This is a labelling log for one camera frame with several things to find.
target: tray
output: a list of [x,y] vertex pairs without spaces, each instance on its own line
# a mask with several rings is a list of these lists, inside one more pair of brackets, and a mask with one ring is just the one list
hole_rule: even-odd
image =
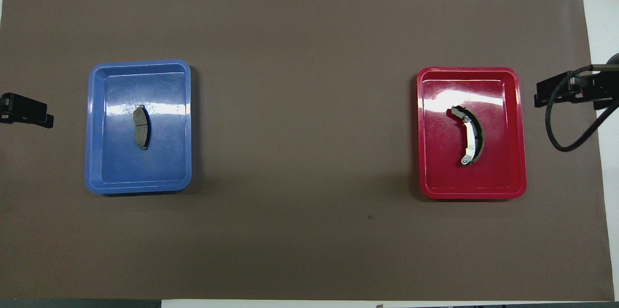
[[[181,60],[108,63],[88,81],[86,186],[96,194],[178,191],[192,179],[192,75]],[[133,111],[150,120],[146,149]]]
[[[527,186],[520,80],[509,68],[425,68],[416,81],[422,191],[439,199],[510,199]],[[466,128],[460,105],[484,128],[478,160],[463,165]]]

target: black cable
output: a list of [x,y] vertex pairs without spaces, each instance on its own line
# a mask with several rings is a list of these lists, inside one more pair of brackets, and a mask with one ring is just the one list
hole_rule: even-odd
[[584,66],[584,68],[579,68],[578,70],[575,70],[574,72],[569,72],[552,90],[552,93],[550,94],[550,99],[548,99],[548,105],[546,106],[546,116],[545,116],[546,133],[548,133],[548,139],[550,139],[551,144],[557,150],[561,152],[570,152],[578,148],[580,145],[582,145],[587,139],[590,138],[591,135],[593,135],[593,133],[597,130],[598,127],[600,127],[600,125],[606,120],[606,118],[608,118],[608,116],[610,116],[610,114],[612,114],[613,111],[617,110],[617,108],[619,107],[619,99],[618,99],[614,103],[612,103],[610,106],[608,106],[608,108],[604,110],[604,112],[602,112],[602,114],[599,117],[597,117],[597,119],[593,123],[591,123],[591,125],[587,128],[587,130],[584,131],[582,136],[578,138],[576,141],[574,141],[572,145],[563,147],[559,144],[559,142],[557,142],[557,139],[555,138],[555,135],[552,132],[552,127],[550,125],[550,113],[552,110],[552,105],[554,105],[555,100],[557,100],[557,97],[559,96],[559,90],[566,83],[568,83],[571,77],[580,78],[579,76],[580,73],[591,71],[592,68],[593,66],[588,65],[588,66]]

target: red tray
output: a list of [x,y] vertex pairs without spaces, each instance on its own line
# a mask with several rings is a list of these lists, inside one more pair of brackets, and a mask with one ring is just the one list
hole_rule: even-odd
[[[510,199],[527,187],[520,79],[509,68],[425,68],[417,77],[419,180],[440,199]],[[462,165],[466,128],[452,106],[484,128],[477,162]]]

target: blue tray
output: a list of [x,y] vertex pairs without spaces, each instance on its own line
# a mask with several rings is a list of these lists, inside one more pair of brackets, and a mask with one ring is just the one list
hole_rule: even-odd
[[[95,66],[88,81],[86,186],[96,194],[178,191],[192,179],[192,75],[181,60]],[[135,143],[144,105],[150,141]]]

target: brown table surface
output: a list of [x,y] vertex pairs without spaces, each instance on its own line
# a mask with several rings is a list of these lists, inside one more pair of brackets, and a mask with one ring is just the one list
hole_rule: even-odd
[[[88,73],[146,59],[192,66],[193,180],[93,195]],[[0,296],[612,300],[597,137],[532,101],[589,62],[582,0],[4,0],[0,90],[56,122],[0,127]],[[522,198],[420,193],[427,66],[519,73]]]

